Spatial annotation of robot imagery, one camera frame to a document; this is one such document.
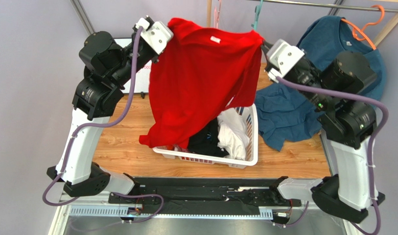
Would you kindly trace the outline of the red t shirt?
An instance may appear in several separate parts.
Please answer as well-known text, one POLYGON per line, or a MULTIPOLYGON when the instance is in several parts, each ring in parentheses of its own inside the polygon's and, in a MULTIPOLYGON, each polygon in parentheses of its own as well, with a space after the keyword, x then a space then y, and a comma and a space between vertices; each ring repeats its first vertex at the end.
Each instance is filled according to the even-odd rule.
POLYGON ((173 18, 173 38, 151 66, 149 101, 154 124, 139 142, 150 148, 179 145, 222 111, 253 104, 263 37, 173 18))

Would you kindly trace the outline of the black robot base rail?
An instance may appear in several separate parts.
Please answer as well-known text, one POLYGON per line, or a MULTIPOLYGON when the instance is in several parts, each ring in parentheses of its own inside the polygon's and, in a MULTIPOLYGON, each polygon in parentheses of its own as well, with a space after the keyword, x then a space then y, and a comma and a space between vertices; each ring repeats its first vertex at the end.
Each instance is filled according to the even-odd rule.
POLYGON ((135 177, 130 198, 110 193, 108 203, 137 207, 142 214, 252 216, 267 207, 277 211, 304 208, 302 199, 281 199, 272 178, 135 177))

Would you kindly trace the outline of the teal plastic hanger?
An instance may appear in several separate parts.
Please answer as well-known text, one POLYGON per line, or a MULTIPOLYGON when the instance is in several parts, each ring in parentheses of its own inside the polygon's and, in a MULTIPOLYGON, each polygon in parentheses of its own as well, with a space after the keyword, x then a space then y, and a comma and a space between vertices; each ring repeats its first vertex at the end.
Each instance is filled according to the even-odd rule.
POLYGON ((257 31, 257 28, 258 28, 259 15, 261 13, 263 3, 264 3, 264 0, 259 0, 259 4, 255 6, 254 21, 251 24, 251 27, 253 28, 254 31, 257 31))

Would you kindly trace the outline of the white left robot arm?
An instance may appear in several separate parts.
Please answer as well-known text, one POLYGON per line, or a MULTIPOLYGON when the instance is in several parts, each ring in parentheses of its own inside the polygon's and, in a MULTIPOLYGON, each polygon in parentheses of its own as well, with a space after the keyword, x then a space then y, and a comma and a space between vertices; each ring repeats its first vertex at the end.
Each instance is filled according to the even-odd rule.
POLYGON ((102 168, 93 161, 105 128, 127 115, 135 92, 137 72, 158 54, 137 31, 131 43, 121 47, 110 33, 90 35, 79 53, 85 63, 84 78, 72 100, 69 139, 56 166, 47 169, 53 183, 64 183, 72 201, 102 192, 127 195, 135 186, 126 173, 102 168))

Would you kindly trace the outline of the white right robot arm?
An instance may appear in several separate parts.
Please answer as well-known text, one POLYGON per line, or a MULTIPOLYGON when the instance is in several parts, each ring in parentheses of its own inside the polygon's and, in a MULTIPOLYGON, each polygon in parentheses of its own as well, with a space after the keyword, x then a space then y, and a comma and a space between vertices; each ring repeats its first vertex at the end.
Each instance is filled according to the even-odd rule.
POLYGON ((320 113, 318 121, 336 155, 338 173, 323 179, 281 177, 270 186, 276 203, 313 202, 327 214, 352 223, 384 201, 373 180, 373 146, 382 128, 375 107, 382 104, 360 93, 376 80, 362 53, 343 51, 320 70, 298 47, 284 40, 263 42, 265 71, 274 83, 294 88, 320 113))

